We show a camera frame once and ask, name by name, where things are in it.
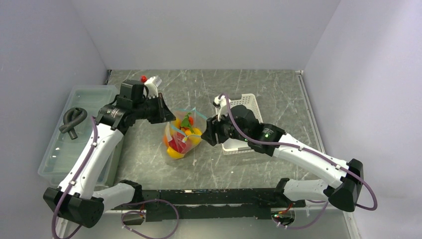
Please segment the yellow fruit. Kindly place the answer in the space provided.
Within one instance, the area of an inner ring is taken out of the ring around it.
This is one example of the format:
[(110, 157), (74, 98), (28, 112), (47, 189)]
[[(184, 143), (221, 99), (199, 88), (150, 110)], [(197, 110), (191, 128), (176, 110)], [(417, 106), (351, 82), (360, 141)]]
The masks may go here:
[(176, 120), (173, 121), (172, 124), (176, 129), (181, 129), (181, 120), (179, 118), (176, 118)]

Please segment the yellow lemon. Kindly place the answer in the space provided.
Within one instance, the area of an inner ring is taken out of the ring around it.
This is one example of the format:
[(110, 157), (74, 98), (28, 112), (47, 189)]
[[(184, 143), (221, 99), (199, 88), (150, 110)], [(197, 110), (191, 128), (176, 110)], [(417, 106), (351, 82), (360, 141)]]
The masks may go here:
[(167, 150), (166, 150), (166, 152), (174, 160), (181, 159), (181, 158), (183, 158), (185, 156), (184, 154), (177, 152), (172, 147), (168, 147)]
[(187, 141), (193, 145), (196, 146), (201, 142), (201, 135), (202, 132), (200, 129), (193, 127), (185, 130), (185, 135), (187, 137)]

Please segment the green leafy vegetable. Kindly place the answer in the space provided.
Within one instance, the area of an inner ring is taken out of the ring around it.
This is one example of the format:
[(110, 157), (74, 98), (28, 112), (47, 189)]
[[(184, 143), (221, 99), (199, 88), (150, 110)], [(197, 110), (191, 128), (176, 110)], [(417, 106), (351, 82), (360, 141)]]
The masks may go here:
[(186, 113), (183, 119), (181, 120), (181, 130), (183, 132), (189, 131), (190, 133), (194, 133), (194, 125), (190, 126), (188, 121), (188, 117), (192, 117), (191, 114), (192, 113)]

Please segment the clear zip top bag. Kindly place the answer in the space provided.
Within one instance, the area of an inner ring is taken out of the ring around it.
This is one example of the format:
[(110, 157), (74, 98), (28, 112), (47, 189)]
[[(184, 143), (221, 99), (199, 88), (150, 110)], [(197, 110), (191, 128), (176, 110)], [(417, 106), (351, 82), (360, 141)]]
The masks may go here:
[[(183, 119), (183, 117), (185, 116), (186, 113), (192, 113), (191, 116), (194, 118), (194, 127), (200, 129), (201, 132), (203, 133), (206, 129), (207, 118), (203, 114), (199, 113), (195, 108), (193, 108), (191, 110), (176, 109), (176, 110), (173, 111), (173, 114), (176, 116), (176, 118), (179, 118), (180, 120)], [(166, 150), (169, 147), (169, 142), (171, 141), (173, 134), (179, 132), (180, 134), (183, 134), (185, 136), (185, 140), (187, 140), (185, 132), (183, 132), (181, 129), (176, 129), (173, 126), (172, 122), (166, 123), (165, 128), (164, 128), (163, 137), (162, 137), (162, 141), (163, 141), (163, 145), (165, 147), (165, 153), (166, 154), (167, 154)], [(186, 151), (186, 153), (184, 153), (184, 155), (186, 155), (188, 152), (193, 150), (198, 145), (193, 146), (187, 141), (187, 146), (188, 146), (187, 151)]]

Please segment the red bell pepper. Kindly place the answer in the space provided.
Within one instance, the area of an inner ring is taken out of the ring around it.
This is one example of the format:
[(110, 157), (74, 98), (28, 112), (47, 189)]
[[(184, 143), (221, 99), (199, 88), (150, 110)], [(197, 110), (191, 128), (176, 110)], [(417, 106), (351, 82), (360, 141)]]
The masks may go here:
[(185, 136), (179, 132), (172, 135), (172, 139), (169, 142), (169, 146), (173, 148), (178, 153), (184, 154), (187, 151), (187, 140)]

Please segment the yellow lemon front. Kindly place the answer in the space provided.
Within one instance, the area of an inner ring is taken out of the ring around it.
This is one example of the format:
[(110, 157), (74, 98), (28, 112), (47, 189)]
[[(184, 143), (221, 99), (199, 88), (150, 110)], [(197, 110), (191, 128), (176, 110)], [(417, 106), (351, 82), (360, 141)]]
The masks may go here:
[(184, 154), (177, 152), (172, 147), (168, 147), (167, 150), (166, 150), (166, 152), (174, 160), (181, 159), (181, 158), (183, 158), (185, 156)]

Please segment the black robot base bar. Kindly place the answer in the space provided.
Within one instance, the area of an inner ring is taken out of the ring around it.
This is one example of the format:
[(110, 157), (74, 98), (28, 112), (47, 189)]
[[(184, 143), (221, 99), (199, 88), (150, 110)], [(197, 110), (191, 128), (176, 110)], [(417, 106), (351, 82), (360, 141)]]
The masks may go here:
[(114, 210), (144, 209), (147, 222), (180, 219), (254, 218), (271, 219), (277, 209), (303, 208), (304, 200), (287, 202), (273, 188), (143, 190), (136, 206)]

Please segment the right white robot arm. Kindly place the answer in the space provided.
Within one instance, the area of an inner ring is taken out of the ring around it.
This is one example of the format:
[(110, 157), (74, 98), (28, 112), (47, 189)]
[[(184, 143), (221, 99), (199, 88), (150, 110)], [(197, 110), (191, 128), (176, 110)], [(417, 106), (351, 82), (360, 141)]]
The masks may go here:
[(336, 208), (353, 212), (363, 186), (363, 164), (331, 158), (292, 137), (283, 129), (259, 122), (252, 110), (237, 105), (230, 116), (206, 120), (201, 138), (215, 146), (228, 139), (247, 143), (257, 153), (287, 160), (316, 175), (316, 180), (282, 178), (274, 190), (277, 205), (285, 207), (299, 200), (328, 201)]

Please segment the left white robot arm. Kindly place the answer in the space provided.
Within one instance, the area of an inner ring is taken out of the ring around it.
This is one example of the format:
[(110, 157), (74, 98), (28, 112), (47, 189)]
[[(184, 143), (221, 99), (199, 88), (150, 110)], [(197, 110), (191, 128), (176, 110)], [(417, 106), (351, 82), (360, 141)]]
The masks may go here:
[(157, 87), (161, 79), (125, 80), (115, 100), (100, 108), (91, 119), (93, 131), (73, 168), (56, 188), (47, 188), (43, 199), (53, 211), (51, 228), (58, 218), (91, 228), (105, 211), (127, 205), (142, 205), (142, 186), (122, 180), (115, 186), (95, 191), (97, 179), (115, 147), (137, 120), (151, 124), (170, 122), (175, 116)]

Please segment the white plastic basket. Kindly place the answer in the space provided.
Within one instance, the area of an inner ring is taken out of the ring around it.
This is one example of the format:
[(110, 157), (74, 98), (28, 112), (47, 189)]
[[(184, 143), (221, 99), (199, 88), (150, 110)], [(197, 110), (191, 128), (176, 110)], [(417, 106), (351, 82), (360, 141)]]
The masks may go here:
[[(237, 125), (244, 133), (247, 133), (246, 127), (248, 123), (260, 124), (263, 122), (261, 112), (254, 94), (242, 94), (240, 97), (230, 99), (230, 109)], [(222, 120), (231, 122), (229, 116), (223, 116)], [(247, 140), (242, 136), (240, 139), (227, 139), (222, 143), (222, 152), (224, 155), (233, 155), (241, 153), (249, 153), (253, 150), (248, 146)]]

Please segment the clear plastic storage box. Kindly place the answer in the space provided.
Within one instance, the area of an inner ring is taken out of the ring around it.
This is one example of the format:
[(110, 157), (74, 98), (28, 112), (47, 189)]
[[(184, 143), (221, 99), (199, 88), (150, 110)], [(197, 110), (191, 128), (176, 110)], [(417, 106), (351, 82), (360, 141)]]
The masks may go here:
[[(117, 94), (118, 89), (113, 85), (79, 85), (70, 91), (38, 169), (38, 174), (52, 187), (57, 187), (67, 176), (86, 146), (92, 133), (90, 117), (95, 117), (99, 109), (112, 102)], [(83, 122), (74, 127), (77, 135), (75, 139), (71, 139), (67, 132), (59, 131), (59, 127), (63, 125), (64, 114), (73, 108), (83, 108), (88, 115)]]

